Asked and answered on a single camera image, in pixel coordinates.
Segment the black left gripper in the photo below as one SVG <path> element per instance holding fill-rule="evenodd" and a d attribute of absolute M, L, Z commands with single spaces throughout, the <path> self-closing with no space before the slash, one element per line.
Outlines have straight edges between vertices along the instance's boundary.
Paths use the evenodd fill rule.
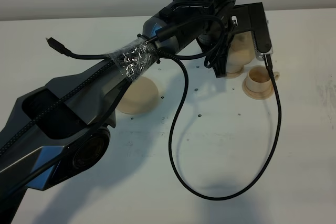
<path fill-rule="evenodd" d="M 205 33 L 197 38 L 197 42 L 205 53 L 205 64 L 214 64 L 213 70 L 216 78 L 227 76 L 227 60 L 230 43 L 233 40 L 235 24 L 231 18 L 233 6 L 223 6 L 217 13 L 224 24 L 224 29 L 217 22 L 211 22 Z"/>

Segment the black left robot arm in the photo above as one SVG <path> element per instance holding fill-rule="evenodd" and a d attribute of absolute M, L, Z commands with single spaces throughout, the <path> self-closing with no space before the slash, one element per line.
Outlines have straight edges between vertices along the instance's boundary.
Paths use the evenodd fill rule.
<path fill-rule="evenodd" d="M 86 71 L 57 77 L 20 98 L 1 130 L 1 223 L 11 223 L 27 189 L 46 190 L 95 165 L 105 154 L 115 109 L 137 78 L 161 57 L 182 59 L 193 40 L 212 67 L 228 44 L 234 0 L 172 0 L 115 52 L 79 55 L 53 38 L 49 46 Z"/>

